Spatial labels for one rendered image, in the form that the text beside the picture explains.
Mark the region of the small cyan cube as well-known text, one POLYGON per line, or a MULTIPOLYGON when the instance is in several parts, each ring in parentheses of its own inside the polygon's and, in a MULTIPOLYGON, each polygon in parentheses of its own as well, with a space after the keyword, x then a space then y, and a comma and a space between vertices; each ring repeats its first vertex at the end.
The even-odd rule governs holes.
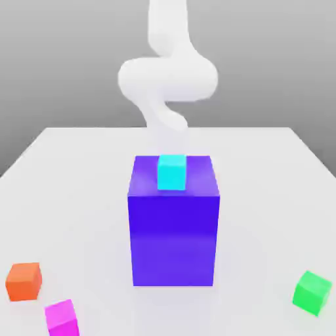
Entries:
POLYGON ((186 156, 160 155, 157 163, 158 190, 184 190, 186 188, 186 156))

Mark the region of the small magenta cube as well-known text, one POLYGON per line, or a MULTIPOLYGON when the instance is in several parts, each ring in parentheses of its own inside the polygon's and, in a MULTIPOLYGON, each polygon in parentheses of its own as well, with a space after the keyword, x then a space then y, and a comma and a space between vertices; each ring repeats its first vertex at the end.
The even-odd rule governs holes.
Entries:
POLYGON ((79 336, 79 327, 71 299, 45 307, 49 336, 79 336))

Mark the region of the small orange cube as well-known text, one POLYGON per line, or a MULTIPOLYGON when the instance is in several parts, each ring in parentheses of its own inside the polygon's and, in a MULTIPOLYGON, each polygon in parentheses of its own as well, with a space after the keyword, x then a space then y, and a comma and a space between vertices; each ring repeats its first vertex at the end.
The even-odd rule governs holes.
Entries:
POLYGON ((42 274, 38 262, 13 264, 5 287, 10 301, 36 300, 42 285, 42 274))

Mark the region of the large purple box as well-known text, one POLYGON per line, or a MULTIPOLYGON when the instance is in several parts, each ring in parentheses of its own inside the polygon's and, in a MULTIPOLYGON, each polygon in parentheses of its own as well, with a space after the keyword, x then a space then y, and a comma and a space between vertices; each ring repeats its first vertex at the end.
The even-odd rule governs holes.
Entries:
POLYGON ((209 156, 186 158, 185 190, 158 190, 158 157, 136 156, 127 194, 135 286, 213 285, 220 193, 209 156))

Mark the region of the small green cube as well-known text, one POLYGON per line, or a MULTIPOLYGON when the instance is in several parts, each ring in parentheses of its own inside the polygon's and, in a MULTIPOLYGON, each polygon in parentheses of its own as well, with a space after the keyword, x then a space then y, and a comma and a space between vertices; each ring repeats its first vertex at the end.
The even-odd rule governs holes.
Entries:
POLYGON ((292 303, 318 317, 327 303, 332 282, 307 270, 295 287, 292 303))

